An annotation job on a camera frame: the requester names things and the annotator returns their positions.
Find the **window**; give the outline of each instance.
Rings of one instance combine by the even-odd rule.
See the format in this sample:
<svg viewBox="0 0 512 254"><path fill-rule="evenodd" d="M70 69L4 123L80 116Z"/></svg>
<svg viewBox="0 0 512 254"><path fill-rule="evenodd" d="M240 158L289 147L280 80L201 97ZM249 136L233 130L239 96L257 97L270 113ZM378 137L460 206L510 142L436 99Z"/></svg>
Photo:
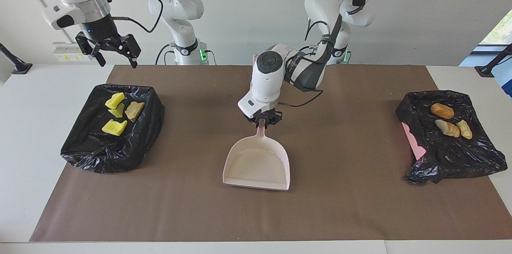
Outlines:
<svg viewBox="0 0 512 254"><path fill-rule="evenodd" d="M512 10L483 39L481 45L508 45L512 43Z"/></svg>

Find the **pink object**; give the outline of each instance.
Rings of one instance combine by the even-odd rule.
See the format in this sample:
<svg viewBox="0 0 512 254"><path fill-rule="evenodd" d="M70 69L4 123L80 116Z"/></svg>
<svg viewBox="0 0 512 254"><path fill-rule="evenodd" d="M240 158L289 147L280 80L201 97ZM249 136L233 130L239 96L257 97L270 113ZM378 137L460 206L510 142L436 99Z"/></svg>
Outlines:
<svg viewBox="0 0 512 254"><path fill-rule="evenodd" d="M414 135L411 133L411 129L409 126L402 122L402 126L404 127L404 131L406 132L407 139L409 140L409 144L411 145L411 148L414 153L414 157L418 161L423 155L425 155L426 150L425 148L418 146L418 141L414 137Z"/></svg>

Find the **black stand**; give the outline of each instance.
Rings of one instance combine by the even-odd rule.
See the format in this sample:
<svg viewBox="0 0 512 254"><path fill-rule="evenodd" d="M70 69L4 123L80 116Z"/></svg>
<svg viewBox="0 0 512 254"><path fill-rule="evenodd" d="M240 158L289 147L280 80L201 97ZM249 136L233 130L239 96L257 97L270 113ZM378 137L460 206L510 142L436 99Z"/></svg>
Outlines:
<svg viewBox="0 0 512 254"><path fill-rule="evenodd" d="M2 52L14 65L14 70L11 74L26 74L32 67L32 63L25 63L14 54L12 54L5 46L0 43L0 52Z"/></svg>
<svg viewBox="0 0 512 254"><path fill-rule="evenodd" d="M489 64L486 66L475 66L475 69L481 77L494 77L491 73L492 68L500 63L505 57L512 54L512 43L507 46L500 54L498 54Z"/></svg>

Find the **blue object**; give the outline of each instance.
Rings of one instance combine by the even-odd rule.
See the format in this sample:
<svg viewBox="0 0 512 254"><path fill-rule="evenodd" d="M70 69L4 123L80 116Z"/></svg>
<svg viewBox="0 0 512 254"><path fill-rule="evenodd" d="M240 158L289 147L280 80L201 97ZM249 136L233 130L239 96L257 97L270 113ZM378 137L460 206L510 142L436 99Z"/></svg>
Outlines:
<svg viewBox="0 0 512 254"><path fill-rule="evenodd" d="M505 93L508 94L512 98L512 80L505 83L505 85L502 86L501 88L503 88Z"/></svg>

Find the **table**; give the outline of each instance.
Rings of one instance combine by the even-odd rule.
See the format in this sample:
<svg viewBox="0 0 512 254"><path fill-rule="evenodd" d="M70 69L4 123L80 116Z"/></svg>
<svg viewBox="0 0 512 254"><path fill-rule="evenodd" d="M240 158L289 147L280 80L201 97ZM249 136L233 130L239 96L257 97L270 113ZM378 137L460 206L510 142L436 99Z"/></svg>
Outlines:
<svg viewBox="0 0 512 254"><path fill-rule="evenodd" d="M106 81L112 66L34 66L28 75L13 76L0 88L0 253L197 253L197 252L326 252L326 253L509 253L507 241L311 241L311 242L160 242L160 243L27 243L66 164L60 151L93 86ZM512 100L493 79L473 68L428 67L440 89L467 93L488 136L512 157ZM45 119L59 112L59 121ZM490 176L512 212L512 172Z"/></svg>

